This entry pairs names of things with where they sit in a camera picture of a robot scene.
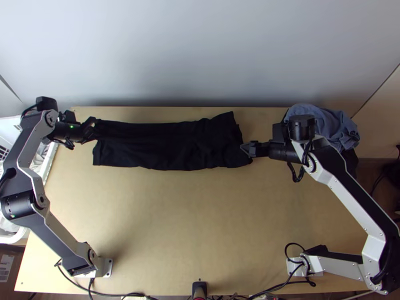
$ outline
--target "white panel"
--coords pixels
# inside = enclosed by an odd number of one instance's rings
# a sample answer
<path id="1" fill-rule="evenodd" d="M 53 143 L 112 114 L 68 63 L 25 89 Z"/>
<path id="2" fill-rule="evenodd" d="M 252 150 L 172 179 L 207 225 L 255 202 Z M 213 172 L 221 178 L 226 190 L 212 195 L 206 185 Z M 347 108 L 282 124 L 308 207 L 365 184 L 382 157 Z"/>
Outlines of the white panel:
<path id="1" fill-rule="evenodd" d="M 0 72 L 21 99 L 287 106 L 351 114 L 400 60 L 400 1 L 21 0 Z"/>

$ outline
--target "tabletop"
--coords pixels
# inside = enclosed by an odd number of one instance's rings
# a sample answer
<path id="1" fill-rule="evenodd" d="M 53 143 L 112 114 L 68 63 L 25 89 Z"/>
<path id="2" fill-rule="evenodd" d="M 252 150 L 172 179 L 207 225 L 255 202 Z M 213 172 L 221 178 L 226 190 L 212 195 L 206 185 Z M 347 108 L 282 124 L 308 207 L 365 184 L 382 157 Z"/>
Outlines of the tabletop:
<path id="1" fill-rule="evenodd" d="M 286 108 L 75 107 L 89 116 L 131 123 L 212 118 L 233 111 L 245 142 L 272 138 L 272 124 Z M 103 293 L 189 295 L 192 283 L 208 283 L 210 295 L 255 294 L 284 282 L 284 247 L 327 245 L 360 254 L 366 233 L 330 189 L 305 175 L 292 182 L 283 161 L 256 158 L 239 168 L 158 171 L 93 166 L 95 142 L 59 147 L 45 186 L 50 209 L 80 242 L 113 258 L 110 278 L 97 278 Z M 292 248 L 291 255 L 299 249 Z M 54 264 L 59 257 L 30 234 L 16 291 L 85 294 Z M 356 280 L 325 274 L 316 287 L 292 284 L 282 293 L 365 290 Z M 74 279 L 87 287 L 88 279 Z"/>

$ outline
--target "black cylindrical motor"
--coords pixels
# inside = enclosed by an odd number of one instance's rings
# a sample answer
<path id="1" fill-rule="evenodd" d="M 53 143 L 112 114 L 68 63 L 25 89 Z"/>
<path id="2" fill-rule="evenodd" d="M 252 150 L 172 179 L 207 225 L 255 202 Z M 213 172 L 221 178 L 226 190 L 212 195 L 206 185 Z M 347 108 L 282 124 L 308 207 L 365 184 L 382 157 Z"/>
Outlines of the black cylindrical motor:
<path id="1" fill-rule="evenodd" d="M 289 118 L 289 136 L 294 141 L 307 141 L 316 135 L 316 119 L 312 114 L 292 115 Z"/>

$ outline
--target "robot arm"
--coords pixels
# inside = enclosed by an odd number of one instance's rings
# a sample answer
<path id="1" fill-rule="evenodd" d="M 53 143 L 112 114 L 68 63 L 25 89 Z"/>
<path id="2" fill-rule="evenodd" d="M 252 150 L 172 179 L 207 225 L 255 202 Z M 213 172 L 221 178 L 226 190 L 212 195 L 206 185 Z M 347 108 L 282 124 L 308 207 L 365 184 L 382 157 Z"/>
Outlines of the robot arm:
<path id="1" fill-rule="evenodd" d="M 327 185 L 368 234 L 361 255 L 329 252 L 325 245 L 318 245 L 287 260 L 288 273 L 298 267 L 296 262 L 304 262 L 306 267 L 298 268 L 294 276 L 329 272 L 363 281 L 368 289 L 383 295 L 400 287 L 399 228 L 347 172 L 341 154 L 323 136 L 315 135 L 314 117 L 293 116 L 288 124 L 274 124 L 273 128 L 272 140 L 252 141 L 243 144 L 242 150 L 251 157 L 302 164 L 303 172 Z"/>
<path id="2" fill-rule="evenodd" d="M 22 132 L 3 162 L 1 179 L 1 213 L 12 223 L 27 227 L 61 257 L 61 264 L 71 276 L 109 277 L 113 261 L 98 257 L 87 242 L 78 242 L 50 212 L 42 178 L 30 169 L 32 159 L 40 142 L 65 139 L 66 146 L 73 148 L 72 141 L 84 143 L 90 137 L 90 119 L 80 124 L 72 112 L 60 117 L 54 99 L 36 99 L 38 111 L 24 115 Z"/>

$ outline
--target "blue garment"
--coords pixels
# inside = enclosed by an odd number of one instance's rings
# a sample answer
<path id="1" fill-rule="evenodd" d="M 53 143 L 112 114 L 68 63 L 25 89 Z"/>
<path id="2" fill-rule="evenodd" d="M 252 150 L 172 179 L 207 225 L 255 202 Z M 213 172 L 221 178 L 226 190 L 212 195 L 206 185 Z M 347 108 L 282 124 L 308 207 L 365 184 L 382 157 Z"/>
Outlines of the blue garment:
<path id="1" fill-rule="evenodd" d="M 342 110 L 319 108 L 312 104 L 295 104 L 286 113 L 284 121 L 295 115 L 313 115 L 315 133 L 324 136 L 340 153 L 355 148 L 360 142 L 357 125 Z"/>

